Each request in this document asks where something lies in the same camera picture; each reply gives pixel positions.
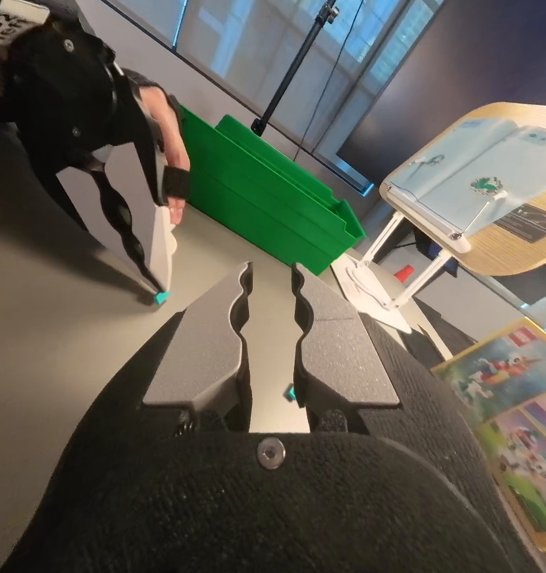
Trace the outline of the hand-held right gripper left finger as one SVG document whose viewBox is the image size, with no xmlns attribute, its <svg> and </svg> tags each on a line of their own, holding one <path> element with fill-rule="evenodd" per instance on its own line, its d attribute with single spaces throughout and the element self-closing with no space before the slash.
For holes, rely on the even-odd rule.
<svg viewBox="0 0 546 573">
<path fill-rule="evenodd" d="M 183 311 L 148 390 L 145 406 L 198 416 L 217 412 L 228 429 L 249 430 L 252 392 L 247 343 L 253 263 L 243 262 Z"/>
</svg>

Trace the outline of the person's left hand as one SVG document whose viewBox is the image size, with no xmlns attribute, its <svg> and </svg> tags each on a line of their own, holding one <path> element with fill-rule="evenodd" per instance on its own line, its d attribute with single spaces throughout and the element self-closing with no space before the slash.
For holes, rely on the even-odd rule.
<svg viewBox="0 0 546 573">
<path fill-rule="evenodd" d="M 175 106 L 157 86 L 139 88 L 142 102 L 162 134 L 166 167 L 163 186 L 168 196 L 170 223 L 179 225 L 190 190 L 191 162 L 182 139 Z"/>
</svg>

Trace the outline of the green plastic bin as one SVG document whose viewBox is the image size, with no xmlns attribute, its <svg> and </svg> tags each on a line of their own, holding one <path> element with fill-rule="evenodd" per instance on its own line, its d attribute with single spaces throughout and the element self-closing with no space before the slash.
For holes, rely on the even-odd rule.
<svg viewBox="0 0 546 573">
<path fill-rule="evenodd" d="M 232 116 L 215 127 L 184 106 L 179 116 L 197 210 L 315 275 L 366 237 L 346 200 Z"/>
</svg>

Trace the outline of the colourful lego box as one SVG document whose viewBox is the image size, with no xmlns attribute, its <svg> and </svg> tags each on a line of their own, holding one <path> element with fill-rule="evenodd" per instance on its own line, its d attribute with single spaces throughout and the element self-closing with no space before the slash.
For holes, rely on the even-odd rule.
<svg viewBox="0 0 546 573">
<path fill-rule="evenodd" d="M 546 332 L 522 318 L 431 372 L 462 402 L 497 487 L 546 552 Z"/>
</svg>

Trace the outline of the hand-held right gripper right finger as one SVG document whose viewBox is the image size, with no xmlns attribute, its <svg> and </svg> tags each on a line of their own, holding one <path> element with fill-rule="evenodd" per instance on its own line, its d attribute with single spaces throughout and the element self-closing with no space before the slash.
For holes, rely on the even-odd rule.
<svg viewBox="0 0 546 573">
<path fill-rule="evenodd" d="M 309 410 L 392 409 L 400 400 L 353 305 L 300 263 L 291 268 L 295 322 L 294 391 Z"/>
</svg>

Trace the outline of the wooden book stand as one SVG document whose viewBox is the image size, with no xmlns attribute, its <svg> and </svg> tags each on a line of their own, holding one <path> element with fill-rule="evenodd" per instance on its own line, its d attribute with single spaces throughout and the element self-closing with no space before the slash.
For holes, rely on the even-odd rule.
<svg viewBox="0 0 546 573">
<path fill-rule="evenodd" d="M 405 333 L 411 327 L 400 313 L 400 308 L 411 301 L 451 259 L 461 267 L 482 276 L 513 276 L 546 264 L 546 192 L 517 207 L 507 215 L 468 237 L 463 244 L 452 244 L 417 213 L 388 198 L 385 180 L 400 168 L 427 151 L 444 135 L 464 121 L 482 118 L 504 118 L 519 126 L 535 125 L 546 128 L 546 105 L 520 103 L 492 103 L 464 115 L 446 128 L 418 152 L 385 177 L 379 192 L 394 208 L 391 220 L 372 243 L 361 260 L 342 254 L 331 264 L 331 270 L 344 297 L 357 311 Z M 427 268 L 396 297 L 385 290 L 370 264 L 402 222 L 410 222 L 425 234 L 440 251 Z"/>
</svg>

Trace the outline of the black tripod pole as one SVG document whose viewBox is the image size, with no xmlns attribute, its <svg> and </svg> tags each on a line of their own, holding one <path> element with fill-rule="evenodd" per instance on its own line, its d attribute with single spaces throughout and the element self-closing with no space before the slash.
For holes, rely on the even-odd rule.
<svg viewBox="0 0 546 573">
<path fill-rule="evenodd" d="M 251 124 L 251 131 L 255 133 L 258 137 L 261 137 L 265 132 L 266 127 L 269 124 L 277 106 L 279 105 L 282 97 L 284 96 L 286 90 L 288 89 L 292 79 L 296 75 L 299 67 L 301 66 L 305 56 L 311 49 L 315 39 L 319 35 L 320 31 L 326 23 L 332 24 L 334 19 L 338 16 L 339 9 L 335 6 L 336 1 L 325 1 L 320 7 L 317 15 L 315 16 L 314 23 L 307 33 L 305 40 L 300 46 L 296 56 L 294 57 L 291 65 L 287 69 L 282 81 L 277 87 L 271 101 L 269 102 L 267 108 L 263 112 L 260 118 L 255 118 Z"/>
</svg>

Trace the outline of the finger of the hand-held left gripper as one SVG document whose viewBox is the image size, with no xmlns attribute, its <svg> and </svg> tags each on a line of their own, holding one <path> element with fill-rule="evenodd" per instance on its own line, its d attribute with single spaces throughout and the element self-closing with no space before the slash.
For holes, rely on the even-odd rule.
<svg viewBox="0 0 546 573">
<path fill-rule="evenodd" d="M 89 168 L 67 167 L 57 174 L 57 179 L 73 203 L 90 235 L 107 250 L 111 251 L 127 268 L 136 274 L 154 294 L 151 285 L 141 276 L 136 266 L 122 253 L 117 233 L 106 221 L 100 207 L 99 194 L 95 183 L 96 161 Z"/>
<path fill-rule="evenodd" d="M 106 221 L 117 233 L 122 253 L 155 293 L 171 280 L 168 213 L 157 205 L 133 143 L 95 150 L 95 183 Z"/>
</svg>

